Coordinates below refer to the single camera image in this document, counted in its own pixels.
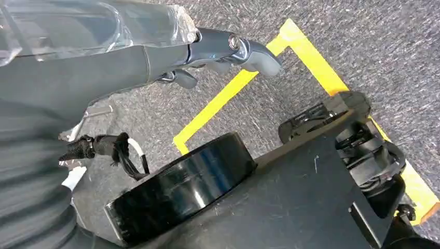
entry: white wire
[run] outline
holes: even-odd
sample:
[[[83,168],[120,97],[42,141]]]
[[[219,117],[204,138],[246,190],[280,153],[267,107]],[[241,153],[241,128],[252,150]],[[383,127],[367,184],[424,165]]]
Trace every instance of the white wire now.
[[[137,154],[141,157],[144,155],[144,152],[142,151],[142,148],[140,147],[140,145],[136,142],[136,140],[134,139],[128,139],[128,143],[134,147],[134,149],[136,150]]]

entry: yellow tape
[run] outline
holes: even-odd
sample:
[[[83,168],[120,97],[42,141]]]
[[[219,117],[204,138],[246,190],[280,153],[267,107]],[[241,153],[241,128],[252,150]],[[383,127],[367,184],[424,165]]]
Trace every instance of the yellow tape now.
[[[329,95],[349,90],[332,67],[327,61],[325,61],[322,55],[291,19],[288,19],[286,24],[281,28],[287,30],[280,32],[280,34],[288,34],[284,39],[290,41],[289,46],[295,51],[298,57]],[[373,122],[384,139],[390,141],[389,137],[384,131],[382,131],[377,123],[374,120]],[[402,178],[406,184],[406,193],[416,204],[415,209],[417,219],[412,222],[412,224],[420,224],[424,215],[427,214],[431,208],[439,202],[439,200],[408,161],[406,162],[405,171],[402,173]]]
[[[281,27],[280,35],[290,42],[289,46],[329,95],[348,91],[348,87],[291,19]]]
[[[286,36],[282,32],[287,29],[281,27],[280,34],[266,46],[273,54],[278,56],[288,47],[288,41],[284,39]],[[200,128],[202,128],[218,111],[232,99],[243,87],[245,87],[258,72],[240,71],[222,90],[217,94],[208,105],[197,114],[194,119],[183,128],[173,139],[182,155],[189,152],[185,146],[188,141]]]

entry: black metal plate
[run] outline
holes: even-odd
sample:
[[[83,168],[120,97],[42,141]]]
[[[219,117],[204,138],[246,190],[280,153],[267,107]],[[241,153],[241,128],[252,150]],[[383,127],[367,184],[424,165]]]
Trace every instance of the black metal plate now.
[[[142,179],[105,206],[119,238],[148,241],[229,192],[256,168],[236,133],[223,135]]]

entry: clear plastic bag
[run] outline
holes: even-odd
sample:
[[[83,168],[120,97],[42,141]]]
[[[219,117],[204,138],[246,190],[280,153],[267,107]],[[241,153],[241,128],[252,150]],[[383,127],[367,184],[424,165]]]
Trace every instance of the clear plastic bag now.
[[[6,0],[0,8],[0,66],[105,53],[134,45],[194,42],[197,28],[181,6],[91,0]]]

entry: metal bolt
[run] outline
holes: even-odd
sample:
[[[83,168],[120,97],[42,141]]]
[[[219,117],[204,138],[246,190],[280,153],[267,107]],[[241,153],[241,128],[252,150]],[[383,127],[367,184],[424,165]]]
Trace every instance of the metal bolt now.
[[[232,50],[238,50],[240,48],[240,38],[236,34],[231,34],[229,36],[229,47]]]

